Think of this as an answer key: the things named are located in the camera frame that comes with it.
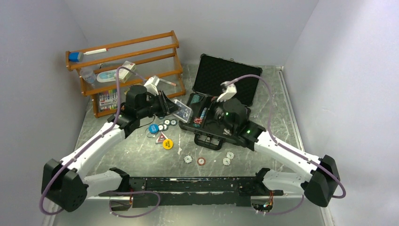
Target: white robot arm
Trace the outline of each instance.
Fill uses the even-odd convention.
[[[266,154],[294,171],[294,173],[287,173],[271,169],[264,170],[263,172],[266,173],[257,175],[254,182],[262,184],[261,192],[252,194],[265,195],[264,191],[282,190],[284,192],[304,194],[314,204],[322,207],[327,206],[337,188],[337,183],[327,174],[323,173],[315,164],[311,164],[311,162],[322,165],[335,177],[339,178],[334,159],[327,155],[319,158],[318,156],[304,153],[276,137],[271,137],[271,134],[262,126],[246,119],[243,120],[246,118],[245,110],[241,108],[236,99],[230,100],[236,92],[232,86],[234,85],[230,85],[230,88],[226,89],[226,92],[231,91],[232,94],[221,95],[217,99],[217,102],[222,102],[221,107],[223,110],[228,112],[228,114],[225,114],[228,117],[226,116],[223,122],[231,126],[232,135],[241,141],[241,146]],[[105,173],[88,177],[87,173],[94,164],[101,160],[111,147],[123,141],[139,127],[140,119],[153,115],[166,116],[177,110],[178,106],[170,101],[162,91],[154,89],[153,85],[133,86],[127,93],[126,103],[120,117],[117,119],[115,116],[110,117],[100,131],[82,147],[85,147],[95,137],[102,135],[117,120],[112,130],[94,142],[77,159],[75,155],[79,153],[82,147],[64,157],[61,161],[50,160],[47,162],[43,171],[42,192],[55,173],[71,160],[74,162],[62,172],[46,194],[47,198],[60,205],[66,211],[76,210],[85,199],[91,196],[96,196],[107,191],[128,191],[130,177],[120,169],[111,168]],[[306,160],[286,151],[276,143],[304,155]],[[242,191],[241,186],[236,187],[239,194],[248,194],[248,192]],[[227,186],[228,191],[234,188],[233,184],[231,186],[228,184]]]

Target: gray floor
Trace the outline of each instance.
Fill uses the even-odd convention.
[[[197,65],[184,65],[183,78],[187,95],[178,97],[184,103],[191,92],[197,68]],[[274,96],[271,121],[273,133],[287,143],[299,147],[282,81],[275,67],[263,67],[262,76],[270,83]],[[173,91],[170,88],[171,86],[166,84],[160,83],[159,85],[159,89],[165,90],[167,93]],[[270,104],[265,86],[259,83],[254,105],[251,107],[251,120],[266,126]],[[81,146],[92,137],[106,119],[107,117],[96,119],[92,112],[92,106],[89,104],[76,147]],[[170,150],[163,149],[162,145],[156,145],[154,138],[147,138],[145,128],[138,129],[125,141],[111,149],[89,172],[89,175],[105,172],[110,167],[118,167],[131,176],[145,177],[253,176],[262,167],[290,171],[269,156],[254,153],[242,147],[223,144],[222,149],[216,152],[196,146],[193,141],[194,135],[181,130],[178,126],[170,127],[165,134],[174,142],[174,147]],[[228,151],[233,152],[235,157],[230,166],[223,166],[222,159]],[[186,164],[183,161],[186,155],[191,155],[193,159],[204,157],[207,163],[204,166],[199,166],[195,162]],[[298,198],[280,197],[276,200],[273,210],[279,212],[290,209],[299,201]],[[122,214],[135,215],[146,211],[147,209],[131,209]],[[233,205],[162,206],[150,215],[135,219],[116,218],[108,212],[106,201],[86,200],[75,212],[59,214],[55,225],[324,225],[320,208],[308,201],[305,201],[298,210],[283,216],[263,216],[255,214],[252,208],[240,208]]]

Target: blue round token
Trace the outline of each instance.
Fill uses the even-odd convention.
[[[148,130],[150,133],[155,134],[158,133],[159,128],[157,124],[151,124],[150,127],[148,127]]]

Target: wooden shelf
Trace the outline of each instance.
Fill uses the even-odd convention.
[[[151,43],[146,43],[147,45],[142,45],[143,48],[139,48],[138,51],[126,53],[126,54],[121,54],[121,55],[116,55],[116,56],[110,56],[106,57],[103,59],[96,59],[88,62],[70,62],[68,60],[68,56],[70,53],[73,52],[88,52],[96,49],[111,49],[111,48],[117,48],[117,47],[122,47],[122,46],[127,46],[127,45],[135,45],[138,43],[143,43],[143,42],[151,42],[163,38],[170,38],[169,42],[166,42],[164,45],[161,46],[156,46],[153,48],[145,48],[145,46],[150,46]],[[73,71],[75,69],[80,69],[82,67],[88,67],[88,66],[93,66],[93,65],[98,65],[101,63],[106,63],[110,61],[115,61],[115,60],[120,60],[128,57],[135,57],[143,54],[148,54],[148,53],[153,53],[161,50],[166,50],[166,49],[173,49],[173,48],[179,48],[179,41],[177,40],[177,37],[175,35],[174,31],[163,33],[163,34],[157,34],[157,35],[152,35],[152,36],[147,36],[143,38],[138,38],[138,39],[132,39],[132,40],[126,40],[126,41],[120,41],[108,45],[102,45],[102,46],[96,46],[96,47],[91,47],[91,48],[84,48],[84,49],[79,49],[79,50],[74,50],[74,51],[66,51],[65,53],[65,58],[66,58],[66,68],[68,68],[69,71]]]
[[[152,69],[151,66],[153,64],[158,66],[157,68],[153,68],[155,70],[154,73],[146,73],[149,69]],[[136,71],[141,76],[145,77],[146,79],[157,75],[159,78],[167,77],[174,74],[181,74],[183,73],[183,69],[181,67],[180,61],[177,56],[173,54],[167,54],[162,56],[157,56],[153,58],[149,58],[146,60],[142,60],[141,62],[134,62],[136,64]],[[95,70],[94,73],[100,73],[102,71],[109,71],[118,68],[120,65],[102,68],[99,70]],[[142,82],[142,79],[138,79],[135,76],[131,76],[129,80],[125,83],[120,83],[120,87],[131,86]],[[93,89],[89,84],[87,84],[82,78],[80,80],[81,86],[83,87],[83,95],[89,96],[96,93],[104,92],[110,89],[116,89],[116,82],[95,82],[95,88]]]
[[[68,56],[71,52],[82,52],[85,53],[87,51],[92,51],[96,49],[108,49],[106,55],[108,55],[111,51],[111,48],[121,48],[123,50],[126,49],[134,49],[132,52],[117,54],[115,56],[107,56],[100,59],[91,59],[87,62],[70,62],[68,60]],[[128,58],[130,62],[136,64],[136,72],[146,79],[157,75],[159,78],[164,78],[166,80],[173,79],[173,75],[176,76],[176,80],[173,80],[174,83],[178,84],[181,88],[180,91],[174,89],[174,93],[166,93],[169,98],[178,97],[181,95],[185,95],[186,90],[184,88],[183,80],[181,74],[183,73],[182,65],[177,56],[177,48],[179,47],[179,41],[175,35],[174,31],[152,35],[148,37],[143,37],[139,39],[132,39],[127,41],[116,42],[108,45],[96,46],[91,48],[85,48],[74,51],[66,51],[65,52],[65,62],[68,70],[73,71],[76,70],[80,77],[80,88],[81,92],[85,96],[90,96],[93,102],[93,111],[95,117],[102,117],[105,115],[113,114],[116,112],[115,109],[108,111],[99,111],[98,107],[98,94],[101,92],[105,92],[111,89],[116,89],[116,82],[98,82],[95,81],[94,88],[87,84],[82,77],[80,76],[80,69],[82,67],[99,65],[107,62],[117,61],[118,63],[113,66],[104,67],[101,69],[94,70],[95,74],[114,70],[122,65],[122,62]],[[145,58],[145,54],[151,54],[151,57]],[[94,56],[104,56],[102,53],[94,54]],[[138,83],[143,82],[141,79],[138,79],[134,75],[132,75],[129,80],[125,83],[120,83],[120,87],[132,86]]]

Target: white wall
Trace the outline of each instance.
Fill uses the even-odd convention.
[[[179,57],[283,65],[318,0],[65,0],[90,46],[174,30]]]
[[[399,225],[398,15],[396,0],[321,0],[285,64],[305,149],[333,156],[348,191],[338,226]]]
[[[41,225],[43,166],[74,149],[87,103],[65,51],[85,47],[63,0],[1,2],[2,226]]]

